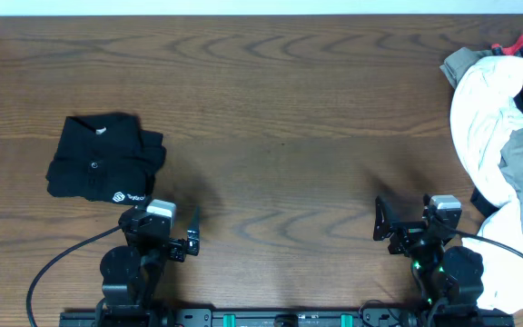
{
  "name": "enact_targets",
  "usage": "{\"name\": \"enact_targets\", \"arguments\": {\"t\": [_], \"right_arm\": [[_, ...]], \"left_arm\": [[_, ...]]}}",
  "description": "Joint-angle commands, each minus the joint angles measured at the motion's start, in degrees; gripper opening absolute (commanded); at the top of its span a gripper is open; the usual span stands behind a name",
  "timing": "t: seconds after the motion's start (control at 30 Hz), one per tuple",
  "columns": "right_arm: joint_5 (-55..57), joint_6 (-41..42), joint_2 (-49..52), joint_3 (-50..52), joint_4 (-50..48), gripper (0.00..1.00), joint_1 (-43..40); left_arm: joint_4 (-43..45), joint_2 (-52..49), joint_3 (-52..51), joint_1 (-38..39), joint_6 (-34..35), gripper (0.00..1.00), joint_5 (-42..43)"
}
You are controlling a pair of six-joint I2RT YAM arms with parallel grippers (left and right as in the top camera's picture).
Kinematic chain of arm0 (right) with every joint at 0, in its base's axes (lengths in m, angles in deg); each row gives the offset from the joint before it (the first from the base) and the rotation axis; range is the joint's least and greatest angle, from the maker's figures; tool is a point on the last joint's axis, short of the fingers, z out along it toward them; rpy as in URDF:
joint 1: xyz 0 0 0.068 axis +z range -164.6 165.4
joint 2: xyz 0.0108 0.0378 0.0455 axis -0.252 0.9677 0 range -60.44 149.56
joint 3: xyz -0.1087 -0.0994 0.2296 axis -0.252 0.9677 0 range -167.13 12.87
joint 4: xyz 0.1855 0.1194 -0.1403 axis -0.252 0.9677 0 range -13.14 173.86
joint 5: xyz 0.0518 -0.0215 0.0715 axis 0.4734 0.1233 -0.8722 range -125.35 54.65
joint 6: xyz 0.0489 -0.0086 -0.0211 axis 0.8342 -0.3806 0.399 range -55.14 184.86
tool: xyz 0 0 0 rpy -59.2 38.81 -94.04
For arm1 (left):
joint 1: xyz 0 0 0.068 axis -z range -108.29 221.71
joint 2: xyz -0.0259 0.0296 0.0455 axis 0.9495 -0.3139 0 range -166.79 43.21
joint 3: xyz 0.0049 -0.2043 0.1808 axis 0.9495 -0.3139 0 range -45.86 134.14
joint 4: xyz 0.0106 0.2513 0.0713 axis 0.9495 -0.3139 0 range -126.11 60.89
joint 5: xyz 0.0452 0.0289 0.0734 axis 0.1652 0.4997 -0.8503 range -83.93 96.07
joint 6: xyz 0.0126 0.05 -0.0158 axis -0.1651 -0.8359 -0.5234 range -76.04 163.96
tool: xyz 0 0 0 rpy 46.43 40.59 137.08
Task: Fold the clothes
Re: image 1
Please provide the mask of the white t-shirt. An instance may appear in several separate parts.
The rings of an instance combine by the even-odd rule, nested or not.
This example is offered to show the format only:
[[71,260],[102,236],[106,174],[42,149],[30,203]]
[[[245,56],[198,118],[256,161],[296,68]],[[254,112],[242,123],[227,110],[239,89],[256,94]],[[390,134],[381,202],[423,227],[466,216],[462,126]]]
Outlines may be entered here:
[[[498,55],[479,59],[460,77],[450,107],[450,130],[457,155],[470,179],[496,207],[478,235],[523,254],[520,200],[499,168],[501,150],[523,130],[523,113],[514,103],[523,85],[523,59]],[[484,273],[481,309],[515,313],[523,309],[523,259],[490,243],[464,237],[480,253]]]

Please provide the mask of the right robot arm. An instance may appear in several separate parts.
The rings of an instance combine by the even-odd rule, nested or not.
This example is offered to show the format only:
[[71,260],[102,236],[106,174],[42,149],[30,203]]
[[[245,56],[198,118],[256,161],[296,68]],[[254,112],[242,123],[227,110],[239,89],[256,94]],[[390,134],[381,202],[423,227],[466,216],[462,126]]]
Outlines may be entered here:
[[373,239],[388,239],[390,254],[411,259],[410,271],[423,300],[418,310],[401,312],[396,321],[399,326],[446,326],[457,321],[470,325],[484,291],[482,257],[463,246],[445,248],[455,237],[462,214],[457,198],[426,195],[423,204],[419,221],[403,222],[382,197],[375,199]]

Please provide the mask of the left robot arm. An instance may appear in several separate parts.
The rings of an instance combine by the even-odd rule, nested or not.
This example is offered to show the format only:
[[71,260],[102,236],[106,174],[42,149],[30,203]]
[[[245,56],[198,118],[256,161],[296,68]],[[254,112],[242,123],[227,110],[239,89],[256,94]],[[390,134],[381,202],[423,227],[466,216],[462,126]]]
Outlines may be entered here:
[[175,314],[156,300],[165,264],[182,263],[200,251],[200,209],[196,209],[184,239],[172,238],[173,218],[151,213],[147,206],[125,211],[118,223],[127,244],[109,251],[101,260],[104,298],[96,305],[95,327],[169,327]]

